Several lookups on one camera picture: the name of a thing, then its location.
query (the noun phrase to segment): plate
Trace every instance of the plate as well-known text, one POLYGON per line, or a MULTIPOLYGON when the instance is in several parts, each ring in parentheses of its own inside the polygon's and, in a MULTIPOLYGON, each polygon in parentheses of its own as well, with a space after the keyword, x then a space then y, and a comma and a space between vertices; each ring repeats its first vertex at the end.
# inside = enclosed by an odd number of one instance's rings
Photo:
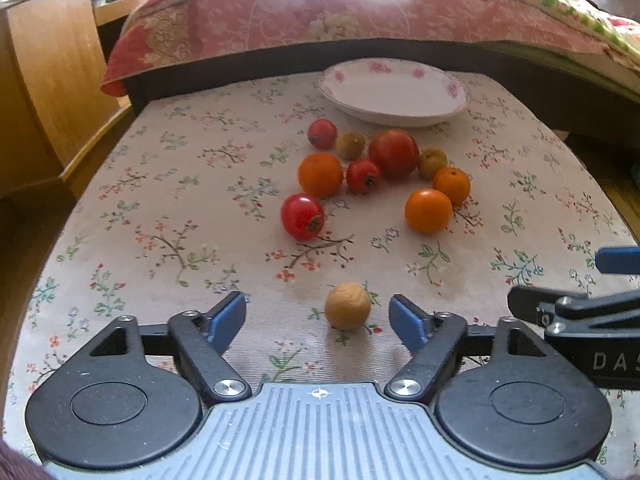
POLYGON ((383 57, 334 65, 322 72, 318 88, 349 115, 403 128, 446 121, 471 99, 463 83, 439 68, 383 57))

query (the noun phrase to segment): orange tomato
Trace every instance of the orange tomato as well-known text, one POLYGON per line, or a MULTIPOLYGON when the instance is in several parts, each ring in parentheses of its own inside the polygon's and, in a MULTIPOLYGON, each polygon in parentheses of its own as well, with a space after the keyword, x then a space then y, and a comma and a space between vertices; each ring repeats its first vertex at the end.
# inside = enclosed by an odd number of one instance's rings
POLYGON ((419 189, 411 193, 404 206, 407 225, 425 234, 444 229, 452 214, 451 200, 435 189, 419 189))
POLYGON ((298 167, 298 183, 309 195, 327 198, 340 189, 342 164, 331 153, 314 153, 298 167))
POLYGON ((468 174, 457 168, 442 168, 433 177, 433 189, 449 197, 451 205, 462 204, 471 193, 471 180, 468 174))

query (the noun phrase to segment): pink floral plate rim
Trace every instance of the pink floral plate rim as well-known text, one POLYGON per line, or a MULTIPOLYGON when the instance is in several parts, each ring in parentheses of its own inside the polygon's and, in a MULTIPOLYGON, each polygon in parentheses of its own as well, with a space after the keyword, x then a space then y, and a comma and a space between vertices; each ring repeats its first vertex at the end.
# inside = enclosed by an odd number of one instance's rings
POLYGON ((420 63, 418 61, 411 61, 408 59, 398 59, 393 57, 363 57, 359 59, 351 59, 348 61, 337 63, 325 69, 324 71, 322 71, 322 74, 318 78, 318 82, 316 83, 316 86, 318 87, 322 95, 324 95, 330 101, 336 103, 341 108, 348 108, 350 110, 354 110, 360 113, 388 115, 384 112, 376 112, 375 110, 367 110, 364 108, 354 107, 352 105, 349 105, 345 102, 342 102, 336 99, 333 95, 334 94, 333 91, 331 90, 331 88, 327 83, 330 77, 332 77, 332 79, 336 80, 338 83, 344 81, 344 79, 346 78, 346 76, 344 75, 344 69, 347 69, 348 67, 353 66, 355 64, 363 64, 363 63, 366 63, 368 65, 370 72, 380 73, 380 74, 393 72, 393 69, 389 66, 390 64, 400 63, 405 66, 413 66, 414 69, 412 70, 412 76, 418 79, 423 78, 428 72, 435 72, 437 74, 444 76, 446 79, 449 80, 450 83, 449 85, 447 85, 445 90, 452 99, 456 99, 461 90, 465 96, 465 101, 463 103, 460 103, 451 112, 447 112, 446 114, 442 114, 438 116, 411 116, 411 115, 403 114, 403 115, 398 115, 397 117, 403 117, 407 119, 441 117, 442 120, 446 120, 447 118, 453 117, 454 115, 457 115, 460 112, 466 110, 471 103, 471 94, 469 93, 469 89, 466 87, 466 85, 462 81, 455 78, 451 74, 435 66, 427 65, 425 63, 420 63))

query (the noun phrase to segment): table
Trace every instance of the table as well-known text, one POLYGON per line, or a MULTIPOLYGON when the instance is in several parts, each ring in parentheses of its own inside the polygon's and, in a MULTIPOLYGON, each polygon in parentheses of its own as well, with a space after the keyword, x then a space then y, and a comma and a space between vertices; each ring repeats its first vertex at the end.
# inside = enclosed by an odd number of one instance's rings
MULTIPOLYGON (((385 383, 409 359, 386 318, 395 293, 427 311, 494 324, 518 283, 589 295, 638 288, 636 276, 594 269, 598 247, 633 240, 571 151, 498 83, 457 76, 472 95, 469 110, 413 132, 473 179, 448 229, 431 236, 402 218, 408 195, 428 185, 417 176, 325 200, 325 231, 304 244, 284 232, 280 204, 299 192, 297 165, 314 151, 310 122, 329 118, 369 138, 379 130, 326 101, 317 73, 149 104, 95 175, 42 273, 15 356, 5 439, 33 456, 23 420, 29 394, 120 314, 159 323, 242 290, 248 317, 225 358, 252 386, 385 383), (372 302, 354 332, 331 329, 322 314, 328 291, 346 281, 362 283, 372 302)), ((631 392, 606 395, 614 422, 598 461, 628 474, 640 463, 640 404, 631 392)))

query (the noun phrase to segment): tomato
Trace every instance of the tomato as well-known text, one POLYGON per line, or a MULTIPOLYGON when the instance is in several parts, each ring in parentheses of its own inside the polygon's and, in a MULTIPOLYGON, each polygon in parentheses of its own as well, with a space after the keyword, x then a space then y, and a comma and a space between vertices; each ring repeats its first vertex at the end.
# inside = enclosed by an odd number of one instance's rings
POLYGON ((381 172, 370 158, 354 160, 347 168, 347 186, 354 193, 369 193, 380 185, 381 172))
POLYGON ((369 158, 390 179, 408 177, 420 162, 420 151, 414 138, 404 130, 386 130, 369 143, 369 158))
POLYGON ((285 231, 296 240, 309 240, 324 227, 324 210, 311 195, 298 193, 282 203, 280 220, 285 231))
POLYGON ((311 123, 306 136, 318 150, 328 150, 335 144, 338 128, 329 119, 318 119, 311 123))

